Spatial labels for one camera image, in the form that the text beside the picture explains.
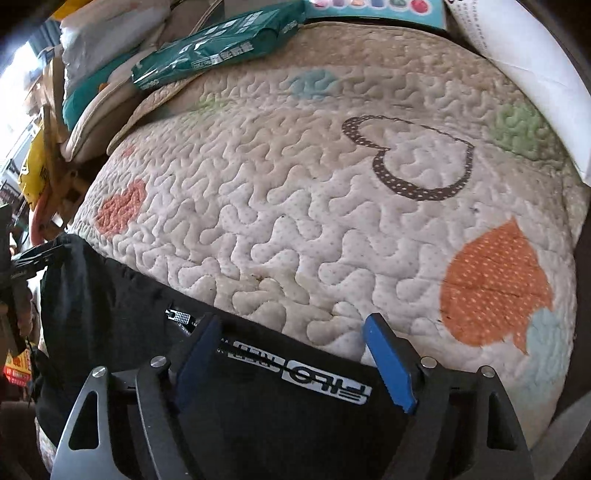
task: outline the box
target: box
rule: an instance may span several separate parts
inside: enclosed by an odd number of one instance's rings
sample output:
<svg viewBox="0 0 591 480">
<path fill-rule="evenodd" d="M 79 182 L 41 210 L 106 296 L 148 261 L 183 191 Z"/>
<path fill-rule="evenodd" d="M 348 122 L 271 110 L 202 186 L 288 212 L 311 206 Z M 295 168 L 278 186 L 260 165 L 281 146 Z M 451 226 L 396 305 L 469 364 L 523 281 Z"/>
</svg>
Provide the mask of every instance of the box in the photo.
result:
<svg viewBox="0 0 591 480">
<path fill-rule="evenodd" d="M 306 17 L 389 18 L 446 27 L 443 0 L 306 0 Z"/>
</svg>

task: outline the bolt head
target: bolt head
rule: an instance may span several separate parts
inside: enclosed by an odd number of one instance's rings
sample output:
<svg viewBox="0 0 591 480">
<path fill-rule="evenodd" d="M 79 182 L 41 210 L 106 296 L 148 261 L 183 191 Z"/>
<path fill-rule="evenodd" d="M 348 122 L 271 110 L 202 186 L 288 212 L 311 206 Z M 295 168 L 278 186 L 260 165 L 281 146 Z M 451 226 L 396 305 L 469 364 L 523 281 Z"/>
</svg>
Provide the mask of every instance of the bolt head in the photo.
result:
<svg viewBox="0 0 591 480">
<path fill-rule="evenodd" d="M 107 367 L 96 367 L 92 370 L 92 376 L 95 378 L 100 378 L 107 373 Z"/>
<path fill-rule="evenodd" d="M 421 358 L 421 365 L 425 368 L 435 368 L 437 366 L 437 360 L 432 356 L 424 356 Z"/>
<path fill-rule="evenodd" d="M 165 356 L 158 355 L 155 356 L 152 360 L 150 360 L 150 365 L 154 368 L 160 368 L 163 366 L 168 360 L 166 360 Z"/>
<path fill-rule="evenodd" d="M 480 373 L 484 375 L 486 378 L 493 378 L 496 375 L 495 369 L 490 367 L 489 365 L 481 367 Z"/>
</svg>

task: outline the beige pillow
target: beige pillow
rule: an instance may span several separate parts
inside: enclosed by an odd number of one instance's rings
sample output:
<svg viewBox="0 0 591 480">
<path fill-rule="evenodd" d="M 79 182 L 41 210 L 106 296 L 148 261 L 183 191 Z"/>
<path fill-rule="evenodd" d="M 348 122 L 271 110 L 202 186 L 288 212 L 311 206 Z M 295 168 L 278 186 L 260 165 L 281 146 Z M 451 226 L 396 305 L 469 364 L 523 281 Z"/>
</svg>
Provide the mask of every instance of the beige pillow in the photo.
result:
<svg viewBox="0 0 591 480">
<path fill-rule="evenodd" d="M 111 83 L 99 92 L 62 146 L 61 153 L 66 161 L 80 164 L 104 155 L 109 142 L 145 97 L 131 79 Z"/>
<path fill-rule="evenodd" d="M 133 57 L 119 65 L 115 70 L 111 72 L 111 75 L 109 75 L 109 80 L 107 81 L 107 83 L 117 83 L 121 80 L 128 79 L 129 77 L 131 77 L 131 69 L 134 67 L 134 65 L 155 51 L 156 47 L 148 47 L 140 52 L 137 52 Z"/>
</svg>

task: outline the teal pillow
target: teal pillow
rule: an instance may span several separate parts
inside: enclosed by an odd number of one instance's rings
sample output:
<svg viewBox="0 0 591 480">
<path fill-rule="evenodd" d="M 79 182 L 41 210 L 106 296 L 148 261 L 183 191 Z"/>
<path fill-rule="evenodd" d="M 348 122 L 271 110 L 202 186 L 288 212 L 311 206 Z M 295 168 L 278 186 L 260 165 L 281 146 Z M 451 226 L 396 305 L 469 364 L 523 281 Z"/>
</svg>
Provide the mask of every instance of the teal pillow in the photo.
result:
<svg viewBox="0 0 591 480">
<path fill-rule="evenodd" d="M 62 114 L 64 117 L 64 123 L 68 127 L 68 131 L 71 132 L 74 130 L 76 122 L 82 116 L 88 104 L 99 94 L 100 84 L 106 83 L 113 70 L 129 60 L 137 52 L 138 49 L 134 48 L 123 55 L 119 55 L 114 60 L 111 60 L 107 65 L 83 80 L 78 88 L 66 99 L 63 105 Z"/>
</svg>

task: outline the green plastic bag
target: green plastic bag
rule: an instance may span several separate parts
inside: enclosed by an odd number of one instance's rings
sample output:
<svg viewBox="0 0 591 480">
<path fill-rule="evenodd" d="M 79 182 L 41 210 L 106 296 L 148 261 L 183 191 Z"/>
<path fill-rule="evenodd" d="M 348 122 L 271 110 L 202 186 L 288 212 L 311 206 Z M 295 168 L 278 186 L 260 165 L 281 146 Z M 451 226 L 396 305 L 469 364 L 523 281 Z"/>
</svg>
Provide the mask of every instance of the green plastic bag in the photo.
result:
<svg viewBox="0 0 591 480">
<path fill-rule="evenodd" d="M 133 68 L 133 82 L 151 89 L 215 65 L 267 55 L 297 32 L 304 11 L 303 0 L 271 5 L 177 40 L 141 60 Z"/>
</svg>

